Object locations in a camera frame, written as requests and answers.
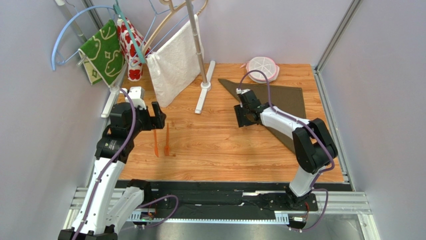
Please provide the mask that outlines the brown cloth napkin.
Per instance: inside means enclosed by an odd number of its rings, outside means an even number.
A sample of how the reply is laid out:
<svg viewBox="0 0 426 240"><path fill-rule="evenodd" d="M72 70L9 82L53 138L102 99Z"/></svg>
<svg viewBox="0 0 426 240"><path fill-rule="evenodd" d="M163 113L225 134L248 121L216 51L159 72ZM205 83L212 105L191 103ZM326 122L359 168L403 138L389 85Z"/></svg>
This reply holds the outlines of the brown cloth napkin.
<svg viewBox="0 0 426 240"><path fill-rule="evenodd" d="M268 102L268 90L266 84L243 83L241 87L242 89L252 90L262 104ZM307 118L302 88L272 85L270 87L270 93L271 103L278 109L298 118ZM271 127L267 127L266 129L292 153L295 153L294 143L290 137Z"/></svg>

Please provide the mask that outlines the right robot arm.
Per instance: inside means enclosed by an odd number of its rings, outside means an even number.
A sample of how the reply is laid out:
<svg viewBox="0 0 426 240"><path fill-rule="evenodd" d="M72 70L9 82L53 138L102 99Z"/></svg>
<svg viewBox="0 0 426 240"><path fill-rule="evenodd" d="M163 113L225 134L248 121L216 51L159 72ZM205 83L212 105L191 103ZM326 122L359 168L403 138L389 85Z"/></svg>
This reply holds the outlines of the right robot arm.
<svg viewBox="0 0 426 240"><path fill-rule="evenodd" d="M291 115L267 102L262 104L250 89L237 89L240 103L234 106L238 126L262 125L293 141L299 164L295 177L285 191L290 208L303 204L319 176L335 167L338 150L326 124L320 118L308 120Z"/></svg>

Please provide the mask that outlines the orange plastic fork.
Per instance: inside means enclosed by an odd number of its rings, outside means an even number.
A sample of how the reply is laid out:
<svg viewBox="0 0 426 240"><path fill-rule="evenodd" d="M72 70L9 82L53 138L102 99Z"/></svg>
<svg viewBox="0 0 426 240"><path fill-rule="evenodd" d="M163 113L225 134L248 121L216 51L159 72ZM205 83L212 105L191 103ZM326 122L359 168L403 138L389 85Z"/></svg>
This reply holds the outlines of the orange plastic fork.
<svg viewBox="0 0 426 240"><path fill-rule="evenodd" d="M166 124L166 143L164 146L164 155L170 156L170 128L169 123Z"/></svg>

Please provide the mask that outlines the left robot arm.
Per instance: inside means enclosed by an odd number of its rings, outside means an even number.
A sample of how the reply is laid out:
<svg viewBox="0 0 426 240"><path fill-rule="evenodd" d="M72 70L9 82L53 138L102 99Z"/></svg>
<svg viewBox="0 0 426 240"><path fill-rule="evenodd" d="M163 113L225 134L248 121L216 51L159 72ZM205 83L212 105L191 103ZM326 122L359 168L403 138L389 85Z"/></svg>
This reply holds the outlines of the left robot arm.
<svg viewBox="0 0 426 240"><path fill-rule="evenodd" d="M60 240L116 240L136 208L152 200L152 186L146 180L130 180L117 202L111 204L114 189L142 131L163 129L166 114L158 102L148 107L121 102L112 107L110 124L96 145L92 179L80 211Z"/></svg>

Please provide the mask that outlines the orange plastic knife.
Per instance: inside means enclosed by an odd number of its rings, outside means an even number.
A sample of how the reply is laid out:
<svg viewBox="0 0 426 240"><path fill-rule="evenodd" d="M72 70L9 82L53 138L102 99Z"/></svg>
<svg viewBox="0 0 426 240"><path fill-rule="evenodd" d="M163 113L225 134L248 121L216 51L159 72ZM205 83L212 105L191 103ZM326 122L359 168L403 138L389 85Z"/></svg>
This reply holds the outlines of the orange plastic knife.
<svg viewBox="0 0 426 240"><path fill-rule="evenodd" d="M158 138L157 138L157 131L153 130L153 136L154 136L154 154L158 158L159 157L159 149L158 149Z"/></svg>

